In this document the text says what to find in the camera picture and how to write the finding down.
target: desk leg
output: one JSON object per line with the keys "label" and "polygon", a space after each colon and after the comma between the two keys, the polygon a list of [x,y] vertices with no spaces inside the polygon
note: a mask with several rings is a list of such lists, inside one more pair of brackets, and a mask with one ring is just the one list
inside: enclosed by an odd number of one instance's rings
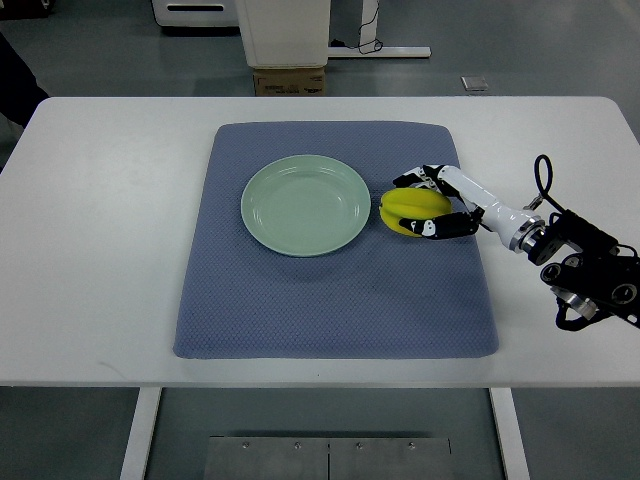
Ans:
{"label": "desk leg", "polygon": [[376,48],[376,33],[378,31],[378,4],[382,0],[362,1],[362,27],[360,29],[360,48],[329,47],[331,58],[364,58],[364,57],[405,57],[429,58],[429,47],[385,47],[378,51]]}
{"label": "desk leg", "polygon": [[160,387],[140,388],[120,480],[144,480],[161,393]]}
{"label": "desk leg", "polygon": [[490,388],[493,416],[498,431],[502,464],[507,480],[528,480],[529,468],[524,454],[520,426],[510,388]]}

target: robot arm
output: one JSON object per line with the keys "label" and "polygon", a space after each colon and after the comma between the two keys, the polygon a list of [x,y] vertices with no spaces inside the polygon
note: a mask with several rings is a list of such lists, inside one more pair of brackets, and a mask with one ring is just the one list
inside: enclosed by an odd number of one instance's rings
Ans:
{"label": "robot arm", "polygon": [[[544,161],[548,181],[542,187],[539,165]],[[577,331],[616,315],[640,328],[640,259],[637,252],[620,245],[570,210],[562,208],[549,196],[552,170],[545,155],[536,159],[536,183],[540,194],[522,210],[504,205],[495,195],[450,165],[414,168],[396,178],[396,187],[414,186],[437,190],[464,202],[468,212],[455,212],[431,220],[401,219],[399,225],[430,239],[446,239],[474,234],[480,225],[495,232],[509,250],[525,252],[535,265],[543,265],[563,245],[576,251],[561,263],[543,267],[540,278],[557,297],[556,324],[564,330]],[[533,210],[548,201],[558,210],[549,223]],[[619,255],[621,249],[632,255]],[[567,320],[568,310],[580,317]]]}

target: metal plate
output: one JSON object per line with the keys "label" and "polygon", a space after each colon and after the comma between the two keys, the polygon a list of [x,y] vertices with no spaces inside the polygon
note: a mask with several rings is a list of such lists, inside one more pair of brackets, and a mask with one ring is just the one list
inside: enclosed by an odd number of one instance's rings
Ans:
{"label": "metal plate", "polygon": [[205,480],[453,479],[446,438],[211,437]]}
{"label": "metal plate", "polygon": [[205,480],[327,480],[324,438],[211,437]]}
{"label": "metal plate", "polygon": [[453,480],[446,438],[336,438],[331,480]]}

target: table leg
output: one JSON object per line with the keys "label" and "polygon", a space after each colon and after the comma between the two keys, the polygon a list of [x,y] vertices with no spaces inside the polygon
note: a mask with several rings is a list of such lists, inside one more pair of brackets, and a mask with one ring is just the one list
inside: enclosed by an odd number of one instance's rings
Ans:
{"label": "table leg", "polygon": [[161,393],[160,387],[140,388],[120,480],[144,480]]}
{"label": "table leg", "polygon": [[520,426],[510,388],[490,388],[493,416],[496,422],[502,464],[507,480],[528,480],[529,468],[524,454]]}

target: white desk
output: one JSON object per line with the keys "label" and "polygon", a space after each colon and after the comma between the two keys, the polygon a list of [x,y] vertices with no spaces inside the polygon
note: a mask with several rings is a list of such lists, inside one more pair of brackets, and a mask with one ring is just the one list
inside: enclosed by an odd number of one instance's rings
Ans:
{"label": "white desk", "polygon": [[226,123],[271,120],[444,125],[464,171],[516,207],[534,196],[533,160],[545,153],[560,203],[640,247],[640,146],[606,99],[54,98],[38,108],[0,175],[0,383],[640,385],[640,330],[619,319],[580,333],[557,329],[555,297],[539,267],[486,231],[477,239],[500,337],[494,355],[176,357],[182,281],[214,134]]}

